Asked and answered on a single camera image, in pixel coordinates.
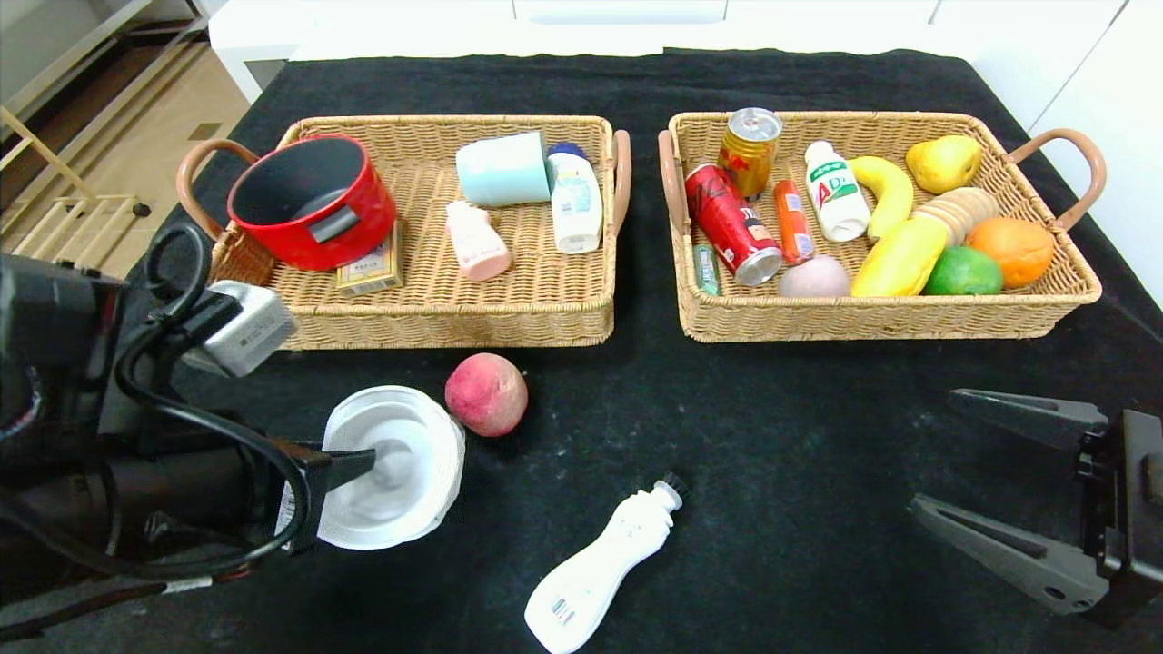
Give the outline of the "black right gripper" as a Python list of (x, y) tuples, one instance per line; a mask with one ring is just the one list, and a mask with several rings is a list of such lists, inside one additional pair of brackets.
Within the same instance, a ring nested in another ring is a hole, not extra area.
[(1051, 612), (1084, 612), (1105, 630), (1122, 628), (1160, 599), (1160, 417), (1123, 410), (1110, 426), (1087, 401), (968, 388), (951, 390), (949, 401), (1053, 450), (1080, 445), (1083, 550), (915, 495), (909, 513), (923, 529)]

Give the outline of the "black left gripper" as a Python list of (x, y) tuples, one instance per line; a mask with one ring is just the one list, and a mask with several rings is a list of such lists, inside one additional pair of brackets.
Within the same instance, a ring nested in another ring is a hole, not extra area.
[(311, 550), (324, 493), (361, 479), (374, 467), (374, 450), (317, 452), (278, 439), (220, 445), (194, 453), (200, 509), (211, 510), (206, 538), (215, 545), (252, 550), (252, 536), (270, 536), (290, 556)]

